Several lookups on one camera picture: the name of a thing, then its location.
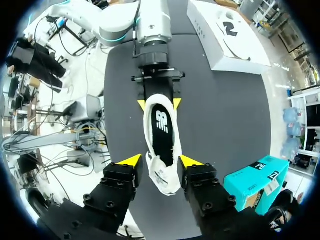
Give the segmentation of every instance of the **white shoe box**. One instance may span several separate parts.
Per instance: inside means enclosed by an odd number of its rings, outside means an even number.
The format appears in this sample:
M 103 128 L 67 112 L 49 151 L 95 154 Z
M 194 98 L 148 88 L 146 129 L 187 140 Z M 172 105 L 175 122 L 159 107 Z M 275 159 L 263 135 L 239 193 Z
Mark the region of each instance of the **white shoe box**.
M 271 67 L 264 47 L 238 12 L 217 4 L 190 0 L 187 15 L 211 70 L 260 75 Z M 229 30 L 232 33 L 227 34 L 225 23 L 231 23 L 233 28 Z

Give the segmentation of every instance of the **teal shoe box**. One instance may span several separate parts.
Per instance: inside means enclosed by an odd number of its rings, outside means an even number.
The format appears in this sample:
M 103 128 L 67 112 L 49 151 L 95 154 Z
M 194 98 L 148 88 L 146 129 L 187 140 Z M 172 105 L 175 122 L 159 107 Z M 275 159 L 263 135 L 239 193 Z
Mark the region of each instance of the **teal shoe box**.
M 266 156 L 246 168 L 225 177 L 224 188 L 236 197 L 240 212 L 252 207 L 259 215 L 268 212 L 284 184 L 289 162 Z

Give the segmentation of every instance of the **white label sticker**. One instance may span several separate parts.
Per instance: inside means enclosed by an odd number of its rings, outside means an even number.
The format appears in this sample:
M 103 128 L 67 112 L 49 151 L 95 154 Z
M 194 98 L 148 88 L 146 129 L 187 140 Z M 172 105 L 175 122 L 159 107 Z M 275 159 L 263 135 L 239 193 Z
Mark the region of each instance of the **white label sticker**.
M 265 188 L 265 194 L 267 196 L 269 196 L 270 194 L 272 194 L 278 187 L 279 187 L 279 183 L 277 181 L 277 179 L 275 178 L 272 182 L 270 182 Z

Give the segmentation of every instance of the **table surface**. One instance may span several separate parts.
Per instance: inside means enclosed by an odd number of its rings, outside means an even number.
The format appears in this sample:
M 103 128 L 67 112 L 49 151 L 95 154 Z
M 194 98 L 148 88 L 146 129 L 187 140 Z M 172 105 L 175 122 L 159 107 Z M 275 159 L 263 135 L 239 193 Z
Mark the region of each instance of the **table surface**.
M 222 182 L 225 176 L 270 153 L 267 93 L 260 75 L 211 71 L 186 6 L 187 0 L 169 0 L 173 34 L 168 45 L 170 65 L 186 73 L 177 110 L 182 152 L 214 165 Z M 132 41 L 117 46 L 109 53 L 106 66 L 105 123 L 115 163 L 148 151 L 137 84 L 131 81 L 131 76 L 139 73 L 132 52 Z M 162 195 L 148 176 L 147 164 L 129 209 L 147 239 L 201 235 L 183 191 L 170 197 Z

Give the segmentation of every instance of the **black metal bracket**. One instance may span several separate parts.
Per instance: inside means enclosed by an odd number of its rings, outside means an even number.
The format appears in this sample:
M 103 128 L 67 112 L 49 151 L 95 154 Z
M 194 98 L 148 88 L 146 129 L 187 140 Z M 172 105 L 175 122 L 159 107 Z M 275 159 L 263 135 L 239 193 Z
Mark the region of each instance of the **black metal bracket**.
M 241 212 L 235 209 L 236 197 L 220 184 L 217 170 L 212 165 L 198 163 L 185 167 L 181 159 L 180 162 L 183 166 L 182 188 L 204 238 L 270 237 L 272 232 L 264 216 L 256 214 L 251 207 Z
M 62 205 L 53 205 L 40 216 L 40 225 L 50 230 L 55 239 L 121 239 L 116 233 L 125 220 L 142 176 L 142 157 L 135 157 L 134 165 L 125 164 L 125 161 L 109 164 L 96 188 L 83 196 L 83 208 L 64 199 Z

